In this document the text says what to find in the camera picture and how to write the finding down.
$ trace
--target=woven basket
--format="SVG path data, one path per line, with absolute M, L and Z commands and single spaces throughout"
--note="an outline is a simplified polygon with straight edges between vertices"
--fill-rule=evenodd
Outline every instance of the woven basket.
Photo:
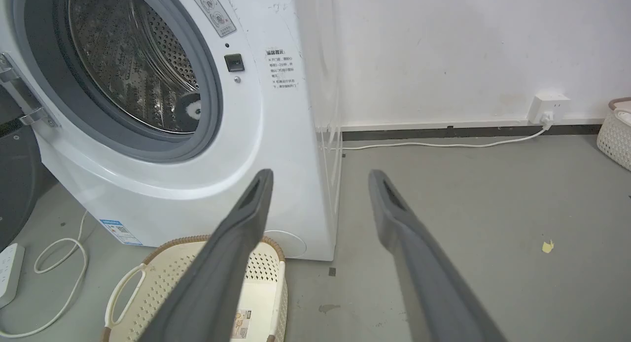
M 597 143 L 600 151 L 631 171 L 631 110 L 616 106 L 617 103 L 629 101 L 631 97 L 617 98 L 609 102 L 609 108 L 613 112 L 607 115 L 602 123 Z
M 112 292 L 105 311 L 102 342 L 136 341 L 210 237 L 195 236 L 165 243 L 130 270 Z M 142 277 L 120 317 L 113 310 L 125 284 Z M 284 255 L 277 243 L 263 237 L 250 254 L 237 305 L 231 341 L 282 342 L 287 319 Z

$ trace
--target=door hinge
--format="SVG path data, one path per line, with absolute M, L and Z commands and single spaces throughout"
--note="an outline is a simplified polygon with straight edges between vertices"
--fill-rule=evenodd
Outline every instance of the door hinge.
M 50 127 L 58 126 L 54 117 L 41 106 L 39 100 L 33 95 L 25 83 L 22 73 L 13 66 L 11 57 L 4 52 L 0 52 L 0 83 L 22 108 L 24 113 L 24 116 L 20 117 L 22 124 L 29 126 L 38 120 L 43 120 Z

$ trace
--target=gray floor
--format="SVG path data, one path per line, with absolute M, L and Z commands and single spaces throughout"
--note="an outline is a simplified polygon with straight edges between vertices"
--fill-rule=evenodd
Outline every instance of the gray floor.
M 510 341 L 631 338 L 631 173 L 596 149 L 595 136 L 542 136 L 485 149 L 348 151 L 336 260 L 288 264 L 288 342 L 410 340 L 392 258 L 372 222 L 370 169 L 390 176 Z M 16 239 L 27 254 L 18 297 L 0 311 L 3 329 L 41 326 L 64 303 L 80 255 L 45 275 L 32 265 L 50 242 L 76 235 L 82 213 L 61 186 L 40 200 Z M 151 251 L 118 244 L 94 219 L 86 236 L 80 295 L 59 322 L 23 341 L 98 340 L 110 292 Z

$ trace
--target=white wall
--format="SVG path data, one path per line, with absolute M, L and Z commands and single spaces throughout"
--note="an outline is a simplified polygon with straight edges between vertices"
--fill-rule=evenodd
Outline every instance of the white wall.
M 631 95 L 631 0 L 337 0 L 345 130 L 597 122 Z

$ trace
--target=white cable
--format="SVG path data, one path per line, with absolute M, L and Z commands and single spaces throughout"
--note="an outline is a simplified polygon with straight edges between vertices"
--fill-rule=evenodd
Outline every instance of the white cable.
M 75 250 L 77 250 L 77 247 L 81 250 L 81 253 L 83 253 L 83 268 L 81 269 L 81 273 L 79 273 L 79 278 L 77 278 L 77 282 L 74 284 L 74 288 L 72 288 L 72 292 L 70 292 L 70 296 L 68 297 L 68 300 L 66 300 L 66 303 L 64 304 L 63 308 L 61 308 L 61 310 L 59 311 L 59 313 L 57 313 L 57 315 L 55 315 L 55 317 L 52 318 L 52 320 L 50 320 L 47 324 L 41 326 L 40 328 L 27 332 L 27 333 L 20 333 L 17 335 L 11 335 L 9 333 L 5 333 L 4 331 L 0 331 L 0 337 L 4 337 L 4 338 L 20 338 L 20 337 L 27 337 L 27 336 L 32 336 L 36 333 L 40 333 L 41 331 L 43 331 L 44 329 L 48 328 L 50 325 L 54 324 L 54 322 L 59 319 L 59 317 L 61 315 L 63 315 L 64 312 L 66 312 L 66 309 L 68 308 L 70 301 L 72 300 L 72 297 L 74 297 L 74 293 L 77 290 L 77 287 L 79 286 L 79 283 L 81 282 L 81 280 L 83 279 L 84 275 L 85 275 L 85 270 L 86 268 L 88 268 L 88 254 L 85 253 L 85 249 L 83 248 L 83 246 L 81 245 L 81 243 L 79 243 L 79 239 L 81 239 L 81 232 L 83 232 L 83 221 L 85 221 L 85 217 L 88 215 L 88 211 L 86 210 L 85 213 L 83 214 L 83 218 L 81 218 L 81 225 L 79 225 L 79 237 L 77 237 L 77 239 L 71 239 L 69 237 L 65 238 L 65 239 L 58 239 L 57 241 L 54 241 L 54 243 L 51 243 L 48 247 L 46 247 L 39 255 L 39 257 L 35 260 L 35 264 L 34 264 L 34 271 L 37 274 L 41 274 L 41 273 L 46 273 L 49 272 L 50 270 L 52 270 L 53 268 L 57 267 L 59 264 L 61 264 L 63 261 L 65 261 L 68 257 L 70 257 L 70 255 L 72 255 L 73 252 L 75 252 Z M 62 242 L 62 241 L 72 241 L 74 242 L 74 246 L 72 247 L 72 250 L 70 250 L 70 252 L 68 252 L 62 259 L 60 259 L 59 261 L 57 261 L 57 263 L 53 264 L 52 266 L 46 268 L 45 270 L 38 270 L 37 266 L 38 263 L 41 259 L 41 257 L 48 252 L 48 250 L 50 250 L 51 247 L 53 247 L 54 245 Z
M 395 147 L 395 146 L 408 146 L 408 145 L 430 146 L 430 147 L 477 147 L 477 148 L 479 148 L 479 147 L 491 147 L 491 146 L 496 146 L 496 145 L 501 145 L 501 144 L 508 144 L 510 142 L 519 142 L 519 141 L 530 140 L 531 138 L 534 138 L 534 137 L 537 137 L 539 135 L 542 135 L 548 129 L 550 129 L 551 126 L 552 126 L 552 123 L 550 122 L 550 124 L 546 124 L 545 126 L 543 126 L 543 129 L 541 129 L 538 133 L 530 135 L 530 136 L 527 136 L 527 137 L 512 138 L 511 140 L 503 140 L 503 141 L 492 142 L 490 144 L 482 144 L 482 145 L 471 145 L 471 144 L 427 144 L 425 142 L 397 142 L 395 144 L 377 144 L 377 145 L 366 145 L 366 146 L 360 146 L 360 147 L 342 147 L 342 150 L 363 150 L 363 149 L 372 149 L 374 147 Z

